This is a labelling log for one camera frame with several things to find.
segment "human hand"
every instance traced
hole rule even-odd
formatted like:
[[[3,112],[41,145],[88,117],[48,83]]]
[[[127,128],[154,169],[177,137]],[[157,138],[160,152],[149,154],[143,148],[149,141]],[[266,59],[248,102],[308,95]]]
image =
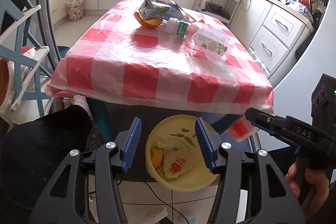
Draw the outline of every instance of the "human hand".
[[[294,195],[298,198],[300,196],[300,187],[295,182],[297,168],[296,163],[288,170],[288,174],[285,176],[289,183],[289,186],[294,192]],[[310,168],[306,169],[305,178],[307,182],[315,186],[315,194],[311,199],[308,206],[305,208],[303,213],[306,219],[313,217],[317,211],[321,208],[323,203],[326,201],[329,195],[329,180],[323,170],[313,170]]]

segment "teal table leg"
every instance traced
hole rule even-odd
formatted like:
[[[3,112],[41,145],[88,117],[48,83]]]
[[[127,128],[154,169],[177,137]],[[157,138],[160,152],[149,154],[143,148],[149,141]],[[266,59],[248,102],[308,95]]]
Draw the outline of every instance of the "teal table leg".
[[[91,98],[86,98],[86,100],[104,140],[106,142],[114,141],[118,132],[111,123],[110,114],[105,102]]]
[[[219,134],[223,134],[233,126],[243,115],[226,114],[211,124],[212,128]]]

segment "trash can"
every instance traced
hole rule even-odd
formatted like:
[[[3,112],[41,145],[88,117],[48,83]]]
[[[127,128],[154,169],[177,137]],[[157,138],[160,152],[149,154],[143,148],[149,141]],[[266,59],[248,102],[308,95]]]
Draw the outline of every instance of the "trash can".
[[[68,14],[71,22],[83,19],[84,0],[72,0],[68,3]]]

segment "orange peel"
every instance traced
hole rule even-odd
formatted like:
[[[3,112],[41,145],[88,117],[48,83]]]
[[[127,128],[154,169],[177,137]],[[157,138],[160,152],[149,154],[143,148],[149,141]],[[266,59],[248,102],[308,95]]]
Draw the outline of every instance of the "orange peel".
[[[137,20],[137,22],[139,22],[142,26],[146,27],[146,28],[156,28],[157,26],[159,26],[163,19],[162,18],[155,18],[155,19],[151,19],[148,21],[144,21],[140,15],[140,13],[138,12],[134,12],[134,17]]]

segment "cabinet handle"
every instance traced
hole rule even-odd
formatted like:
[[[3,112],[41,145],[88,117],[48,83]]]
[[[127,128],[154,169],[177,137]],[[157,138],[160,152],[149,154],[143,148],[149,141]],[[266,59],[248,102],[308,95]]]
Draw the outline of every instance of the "cabinet handle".
[[[282,24],[280,21],[278,21],[277,19],[275,20],[276,23],[278,23],[279,25],[282,25],[286,28],[286,31],[288,31],[288,27],[284,24]]]
[[[271,56],[273,55],[272,51],[264,44],[264,42],[261,42],[261,45],[269,52]]]
[[[249,8],[251,7],[251,4],[252,4],[252,0],[249,0],[249,1],[246,3],[245,11],[248,11],[248,10],[249,10]]]

